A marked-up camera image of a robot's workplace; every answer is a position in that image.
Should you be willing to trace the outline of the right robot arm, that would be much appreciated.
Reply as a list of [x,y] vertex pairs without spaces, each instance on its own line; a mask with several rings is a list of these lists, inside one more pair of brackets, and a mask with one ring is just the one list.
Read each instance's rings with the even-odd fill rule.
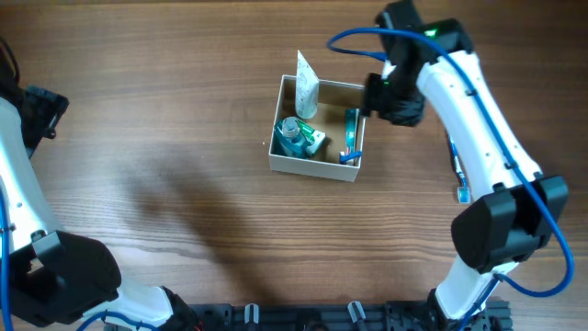
[[563,240],[557,220],[568,187],[545,176],[515,138],[457,20],[427,24],[412,2],[396,1],[370,32],[380,37],[389,71],[367,78],[362,113],[412,127],[431,105],[469,182],[472,203],[451,225],[456,260],[421,313],[431,330],[460,330],[514,268],[550,239]]

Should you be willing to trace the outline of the teal mouthwash bottle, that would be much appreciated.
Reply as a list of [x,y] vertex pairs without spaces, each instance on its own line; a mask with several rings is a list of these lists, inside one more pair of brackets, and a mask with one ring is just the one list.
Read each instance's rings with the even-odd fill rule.
[[275,135],[283,154],[288,157],[307,159],[309,142],[301,131],[295,117],[287,117],[274,126]]

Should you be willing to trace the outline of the white leaf-print lotion tube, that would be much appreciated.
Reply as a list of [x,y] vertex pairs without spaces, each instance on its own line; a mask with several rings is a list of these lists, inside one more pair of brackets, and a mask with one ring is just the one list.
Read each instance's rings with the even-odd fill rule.
[[297,53],[297,75],[295,88],[295,110],[297,115],[308,120],[318,111],[320,80],[301,51]]

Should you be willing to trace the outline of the blue disposable razor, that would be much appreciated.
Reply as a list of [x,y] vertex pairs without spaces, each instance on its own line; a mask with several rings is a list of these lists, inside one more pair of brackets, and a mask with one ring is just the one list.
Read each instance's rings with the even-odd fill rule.
[[353,152],[350,154],[346,154],[345,152],[341,152],[339,154],[339,164],[345,166],[354,166],[357,159],[362,157],[362,152]]

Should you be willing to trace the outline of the blue white toothbrush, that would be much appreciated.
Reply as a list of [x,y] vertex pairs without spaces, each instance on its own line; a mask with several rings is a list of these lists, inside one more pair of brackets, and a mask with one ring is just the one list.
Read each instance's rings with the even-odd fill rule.
[[458,178],[458,187],[457,187],[458,202],[460,204],[470,204],[469,185],[468,185],[468,181],[466,179],[465,173],[461,167],[461,163],[460,163],[460,160],[458,157],[457,147],[450,136],[448,136],[447,139],[449,142],[449,151],[451,153],[452,165],[454,168],[454,172],[456,173],[457,178]]

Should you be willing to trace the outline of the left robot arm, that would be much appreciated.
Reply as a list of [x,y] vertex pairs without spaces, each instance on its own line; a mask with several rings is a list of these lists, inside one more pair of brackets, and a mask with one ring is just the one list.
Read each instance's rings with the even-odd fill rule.
[[67,97],[22,88],[14,53],[1,43],[1,315],[38,327],[101,322],[106,330],[200,330],[200,317],[166,287],[122,277],[100,241],[66,232],[30,162],[56,135]]

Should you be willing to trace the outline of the red green toothpaste tube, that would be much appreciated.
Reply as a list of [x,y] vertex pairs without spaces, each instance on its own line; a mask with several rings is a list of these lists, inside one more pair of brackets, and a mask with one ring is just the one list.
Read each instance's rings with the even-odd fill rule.
[[359,109],[348,108],[345,111],[345,155],[356,151],[356,130],[359,120]]

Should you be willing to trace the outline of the green white soap packet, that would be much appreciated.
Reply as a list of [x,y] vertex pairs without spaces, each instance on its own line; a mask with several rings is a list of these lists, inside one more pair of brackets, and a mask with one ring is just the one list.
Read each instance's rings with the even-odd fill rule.
[[326,139],[326,134],[322,131],[312,128],[312,126],[310,126],[303,120],[297,119],[297,123],[301,133],[308,142],[308,145],[306,147],[306,154],[309,157],[312,157],[322,147],[322,144]]

